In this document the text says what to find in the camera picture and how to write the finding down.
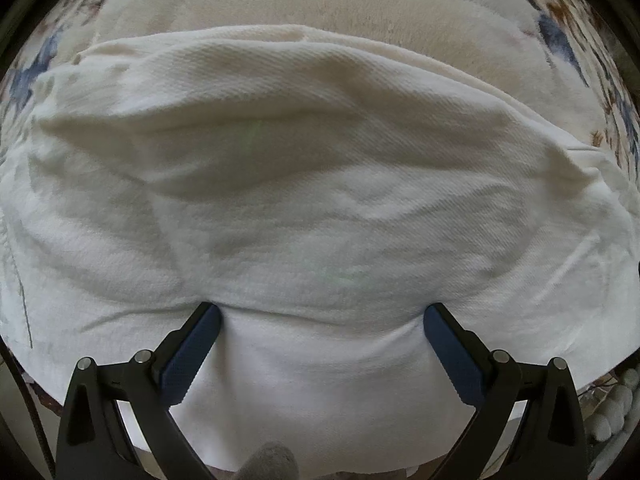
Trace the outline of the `white pants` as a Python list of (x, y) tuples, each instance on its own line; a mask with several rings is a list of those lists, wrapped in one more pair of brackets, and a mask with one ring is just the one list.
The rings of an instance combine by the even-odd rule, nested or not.
[(63, 399), (75, 362), (224, 331), (180, 428), (232, 471), (307, 478), (444, 454), (470, 410), (421, 321), (567, 360), (639, 345), (639, 191), (614, 155), (390, 44), (231, 26), (96, 44), (39, 75), (1, 151), (1, 333)]

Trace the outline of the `floral bed blanket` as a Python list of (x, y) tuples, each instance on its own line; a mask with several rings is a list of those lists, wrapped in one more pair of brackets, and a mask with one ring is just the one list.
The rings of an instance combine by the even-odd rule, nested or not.
[(55, 0), (1, 76), (9, 131), (39, 75), (98, 42), (299, 24), (394, 44), (510, 94), (639, 177), (639, 74), (589, 0)]

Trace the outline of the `grey fluffy towel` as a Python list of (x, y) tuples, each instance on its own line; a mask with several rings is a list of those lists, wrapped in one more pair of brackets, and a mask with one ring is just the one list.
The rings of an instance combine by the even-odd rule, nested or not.
[(232, 476), (234, 480), (298, 480), (298, 463), (292, 451), (278, 442), (268, 442), (250, 456)]

